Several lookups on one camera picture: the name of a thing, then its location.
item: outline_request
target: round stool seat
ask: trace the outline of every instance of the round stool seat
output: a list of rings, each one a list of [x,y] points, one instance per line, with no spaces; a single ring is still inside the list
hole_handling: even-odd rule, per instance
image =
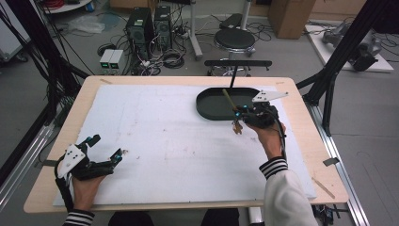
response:
[[[215,45],[229,52],[244,53],[253,48],[255,38],[247,31],[225,28],[215,34]]]

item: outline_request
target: white board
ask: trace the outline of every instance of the white board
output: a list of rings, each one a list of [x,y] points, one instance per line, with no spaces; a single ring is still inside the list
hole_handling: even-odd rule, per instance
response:
[[[308,32],[320,31],[323,29],[323,27],[317,25],[306,25],[306,30]],[[335,48],[330,43],[324,44],[322,42],[323,34],[324,32],[317,32],[317,34],[310,33],[308,36],[311,38],[311,43],[322,60],[323,65],[326,65]],[[378,59],[378,61],[370,66],[366,72],[389,73],[393,71],[393,67],[380,54],[376,55],[375,59]],[[343,65],[343,70],[354,71],[355,69],[350,63],[346,62]]]
[[[95,204],[228,202],[262,200],[267,161],[257,135],[231,121],[208,121],[196,109],[206,87],[106,85],[97,92],[76,143],[95,134],[91,161],[105,161],[115,150],[128,154],[107,176]],[[258,90],[276,90],[255,87]],[[307,197],[315,198],[311,178],[281,100],[271,102],[287,127],[287,156]],[[59,194],[54,205],[63,205]]]

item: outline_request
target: stool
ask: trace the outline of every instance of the stool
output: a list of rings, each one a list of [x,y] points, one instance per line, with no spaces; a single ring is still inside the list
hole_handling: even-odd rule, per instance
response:
[[[229,52],[229,60],[235,60],[235,54],[251,54],[251,50],[255,44],[255,38],[245,30],[237,28],[225,28],[216,32],[214,42],[217,48]],[[244,67],[244,71],[245,76],[249,76],[247,73],[247,67]],[[223,73],[223,75],[226,74],[232,75],[233,69],[226,68],[226,71]]]

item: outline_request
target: computer tower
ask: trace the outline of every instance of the computer tower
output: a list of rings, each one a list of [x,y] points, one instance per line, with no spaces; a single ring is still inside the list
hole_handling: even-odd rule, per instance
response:
[[[133,8],[126,24],[128,39],[133,40],[135,48],[142,59],[151,59],[151,44],[155,38],[150,8]]]
[[[155,37],[158,50],[172,48],[172,32],[170,20],[170,7],[160,6],[155,8],[153,17],[155,27]]]

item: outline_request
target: human hand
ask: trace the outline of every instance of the human hand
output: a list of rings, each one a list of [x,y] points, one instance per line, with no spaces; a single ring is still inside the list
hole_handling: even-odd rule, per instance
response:
[[[93,205],[97,190],[105,176],[96,177],[86,181],[79,181],[72,177],[74,206],[73,209],[89,211]]]
[[[279,136],[279,126],[276,123],[264,129],[249,124],[247,124],[247,127],[253,129],[258,134],[258,139],[262,143],[268,159],[282,156],[281,137]],[[283,132],[285,132],[285,125],[283,123],[281,127]]]

